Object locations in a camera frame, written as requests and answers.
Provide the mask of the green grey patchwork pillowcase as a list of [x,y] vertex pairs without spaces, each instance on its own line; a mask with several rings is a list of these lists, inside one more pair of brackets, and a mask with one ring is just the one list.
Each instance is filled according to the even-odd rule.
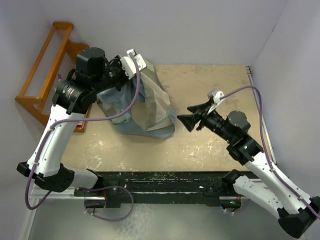
[[[168,93],[163,88],[155,66],[145,60],[140,71],[139,92],[132,108],[124,115],[112,119],[115,129],[127,135],[167,139],[175,132],[176,113]],[[136,78],[127,82],[120,91],[107,89],[97,95],[97,104],[105,116],[123,112],[136,92]]]

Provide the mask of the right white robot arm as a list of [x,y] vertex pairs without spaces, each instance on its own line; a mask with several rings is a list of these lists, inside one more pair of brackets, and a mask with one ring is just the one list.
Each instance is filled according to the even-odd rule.
[[189,132],[204,127],[211,130],[227,142],[229,155],[263,183],[253,183],[240,171],[232,170],[223,179],[223,192],[251,199],[271,213],[287,234],[299,239],[320,213],[319,196],[310,196],[267,159],[262,146],[249,135],[251,125],[243,112],[234,110],[223,118],[209,102],[187,109],[190,114],[177,118]]

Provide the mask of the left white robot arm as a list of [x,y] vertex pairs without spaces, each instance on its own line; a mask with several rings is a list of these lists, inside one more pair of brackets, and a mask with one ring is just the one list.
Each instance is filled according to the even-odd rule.
[[56,87],[45,130],[33,155],[17,165],[27,177],[25,190],[34,182],[48,192],[61,193],[68,187],[85,189],[91,196],[103,191],[103,177],[90,169],[76,169],[62,164],[62,156],[79,122],[89,122],[85,115],[105,90],[120,90],[143,68],[131,49],[127,55],[106,58],[105,51],[87,47],[76,56],[75,67]]

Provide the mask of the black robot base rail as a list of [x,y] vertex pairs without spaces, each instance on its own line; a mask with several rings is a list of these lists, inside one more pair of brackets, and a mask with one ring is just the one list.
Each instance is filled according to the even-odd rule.
[[200,204],[237,210],[243,197],[236,193],[228,171],[101,171],[100,191],[77,188],[89,208],[119,208],[121,204]]

